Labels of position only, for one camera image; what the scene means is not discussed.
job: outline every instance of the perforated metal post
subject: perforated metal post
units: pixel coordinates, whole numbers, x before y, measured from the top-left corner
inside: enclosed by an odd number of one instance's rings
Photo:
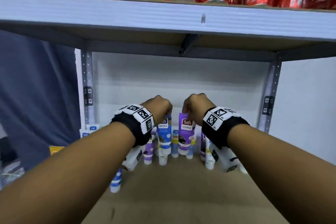
[[[95,124],[92,52],[81,51],[85,124]]]
[[[261,111],[257,128],[265,133],[270,130],[275,95],[279,83],[281,61],[279,59],[270,62],[264,89]]]

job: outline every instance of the wristband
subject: wristband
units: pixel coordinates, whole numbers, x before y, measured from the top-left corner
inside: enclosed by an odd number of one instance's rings
[[[151,130],[154,127],[153,115],[141,105],[127,105],[119,109],[111,122],[120,122],[124,124],[135,137],[135,144],[145,145],[151,136]]]
[[[227,139],[230,130],[239,124],[249,123],[240,114],[225,107],[210,108],[203,118],[202,132],[209,140],[222,149],[229,147]]]

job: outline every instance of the cardboard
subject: cardboard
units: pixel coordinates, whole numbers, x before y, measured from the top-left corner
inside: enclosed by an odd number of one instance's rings
[[[207,170],[198,155],[124,171],[120,192],[107,190],[83,221],[93,223],[288,224],[249,175]]]

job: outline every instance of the black wristband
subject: black wristband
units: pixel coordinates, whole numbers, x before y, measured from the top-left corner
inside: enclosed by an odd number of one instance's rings
[[[135,144],[133,145],[133,148],[138,145],[145,145],[151,138],[152,130],[149,130],[146,134],[143,134],[141,131],[141,124],[131,114],[126,114],[124,112],[117,114],[113,117],[111,123],[116,121],[124,124],[134,135]]]
[[[224,120],[217,130],[214,130],[206,121],[203,121],[202,132],[217,148],[222,149],[223,146],[229,147],[228,134],[234,126],[239,124],[249,125],[249,123],[242,117],[232,116],[227,120]]]

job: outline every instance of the hand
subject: hand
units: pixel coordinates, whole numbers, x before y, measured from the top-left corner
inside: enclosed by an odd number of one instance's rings
[[[155,126],[162,123],[167,115],[171,115],[173,109],[170,101],[160,95],[143,102],[141,105],[151,112]]]
[[[193,120],[197,125],[202,126],[205,112],[212,107],[216,107],[204,93],[191,94],[183,104],[182,112],[189,113],[189,120]]]

